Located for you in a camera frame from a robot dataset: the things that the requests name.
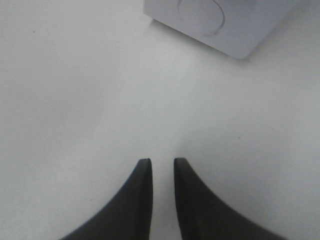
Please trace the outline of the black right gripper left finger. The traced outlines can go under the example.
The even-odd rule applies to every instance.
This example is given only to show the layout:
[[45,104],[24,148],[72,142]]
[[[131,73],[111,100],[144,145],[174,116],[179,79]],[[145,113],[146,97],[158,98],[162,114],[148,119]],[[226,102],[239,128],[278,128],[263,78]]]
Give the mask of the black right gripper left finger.
[[153,212],[153,173],[140,159],[116,195],[64,240],[148,240]]

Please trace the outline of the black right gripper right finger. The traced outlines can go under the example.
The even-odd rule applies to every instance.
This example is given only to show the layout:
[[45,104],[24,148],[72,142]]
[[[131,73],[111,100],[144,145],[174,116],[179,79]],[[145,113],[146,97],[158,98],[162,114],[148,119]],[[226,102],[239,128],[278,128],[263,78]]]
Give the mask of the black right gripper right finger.
[[174,159],[177,219],[184,240],[280,240],[219,199],[187,159]]

